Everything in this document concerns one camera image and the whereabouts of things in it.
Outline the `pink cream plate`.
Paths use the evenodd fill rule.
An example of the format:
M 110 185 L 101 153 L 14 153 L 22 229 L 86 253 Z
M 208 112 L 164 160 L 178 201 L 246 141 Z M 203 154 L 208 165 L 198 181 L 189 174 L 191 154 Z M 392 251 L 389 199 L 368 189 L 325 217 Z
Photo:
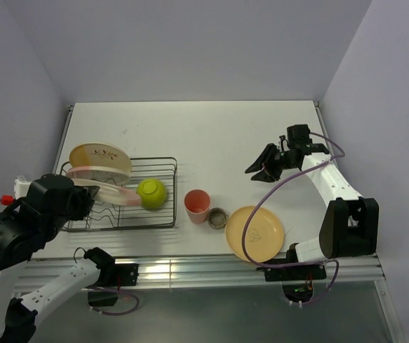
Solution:
M 128 173 L 105 166 L 73 167 L 66 173 L 66 176 L 71 179 L 88 179 L 117 186 L 123 186 L 129 182 Z
M 90 179 L 72 179 L 72 181 L 80 187 L 99 187 L 99 191 L 94 197 L 98 202 L 106 202 L 121 207 L 138 207 L 142 204 L 140 195 L 131 189 Z

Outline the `yellow cream leaf plate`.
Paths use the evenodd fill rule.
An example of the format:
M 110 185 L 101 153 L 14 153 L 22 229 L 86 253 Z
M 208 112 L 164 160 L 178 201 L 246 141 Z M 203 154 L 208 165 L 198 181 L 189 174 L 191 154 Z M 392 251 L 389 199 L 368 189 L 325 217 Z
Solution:
M 69 162 L 73 167 L 102 166 L 119 169 L 126 174 L 132 170 L 131 159 L 124 151 L 111 144 L 96 142 L 74 147 L 69 153 Z

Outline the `plain yellow bear plate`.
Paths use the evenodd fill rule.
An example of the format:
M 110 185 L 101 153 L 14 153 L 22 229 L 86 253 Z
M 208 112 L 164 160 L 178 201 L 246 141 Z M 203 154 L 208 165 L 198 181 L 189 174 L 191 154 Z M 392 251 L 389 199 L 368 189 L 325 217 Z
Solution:
M 242 249 L 242 233 L 254 206 L 242 207 L 227 220 L 225 237 L 232 252 L 248 262 Z M 260 208 L 251 219 L 245 235 L 246 250 L 256 262 L 266 262 L 276 256 L 284 242 L 284 229 L 280 220 L 267 209 Z

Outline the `lime green bowl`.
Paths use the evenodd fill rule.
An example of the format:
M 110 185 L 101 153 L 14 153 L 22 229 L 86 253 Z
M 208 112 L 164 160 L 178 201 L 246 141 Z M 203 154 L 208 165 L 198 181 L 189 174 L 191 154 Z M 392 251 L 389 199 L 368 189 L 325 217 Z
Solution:
M 145 209 L 158 209 L 167 200 L 166 186 L 158 179 L 142 180 L 136 190 L 141 198 L 141 206 Z

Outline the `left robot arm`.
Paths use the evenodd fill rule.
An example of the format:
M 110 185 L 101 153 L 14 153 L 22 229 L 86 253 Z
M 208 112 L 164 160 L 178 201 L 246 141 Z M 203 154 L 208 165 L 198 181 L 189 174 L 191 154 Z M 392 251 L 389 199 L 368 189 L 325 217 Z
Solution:
M 15 180 L 14 199 L 0 212 L 0 342 L 28 342 L 41 322 L 78 291 L 114 279 L 114 258 L 96 247 L 45 286 L 14 296 L 32 255 L 67 222 L 84 219 L 99 190 L 56 174 L 32 182 Z

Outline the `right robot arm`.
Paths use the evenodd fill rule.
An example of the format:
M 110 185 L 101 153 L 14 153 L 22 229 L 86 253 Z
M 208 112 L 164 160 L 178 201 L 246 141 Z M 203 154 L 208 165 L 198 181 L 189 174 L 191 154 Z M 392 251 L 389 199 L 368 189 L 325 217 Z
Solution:
M 312 140 L 314 135 L 306 124 L 289 126 L 279 143 L 268 144 L 245 170 L 253 181 L 275 185 L 252 210 L 248 222 L 268 197 L 300 176 L 309 178 L 327 207 L 318 236 L 292 244 L 281 264 L 295 279 L 303 277 L 310 265 L 372 255 L 377 248 L 379 204 L 357 192 L 338 170 L 334 161 L 345 157 L 344 150 L 333 155 L 323 143 Z

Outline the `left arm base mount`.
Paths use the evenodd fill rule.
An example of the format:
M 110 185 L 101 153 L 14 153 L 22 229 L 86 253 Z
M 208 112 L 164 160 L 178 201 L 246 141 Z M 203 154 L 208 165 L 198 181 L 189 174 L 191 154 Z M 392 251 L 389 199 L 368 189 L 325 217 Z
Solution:
M 115 264 L 104 277 L 100 277 L 94 287 L 112 288 L 120 291 L 122 287 L 137 284 L 138 264 Z M 91 307 L 113 307 L 122 296 L 108 291 L 89 290 L 87 303 Z

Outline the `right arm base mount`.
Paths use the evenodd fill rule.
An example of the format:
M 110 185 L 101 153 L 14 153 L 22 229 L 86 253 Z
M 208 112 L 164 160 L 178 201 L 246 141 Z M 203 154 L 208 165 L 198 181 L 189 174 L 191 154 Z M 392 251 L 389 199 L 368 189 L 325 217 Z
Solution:
M 313 282 L 327 277 L 322 264 L 280 269 L 258 267 L 257 270 L 263 272 L 266 282 L 280 282 L 288 304 L 290 306 L 295 304 L 298 307 L 312 300 L 315 292 Z

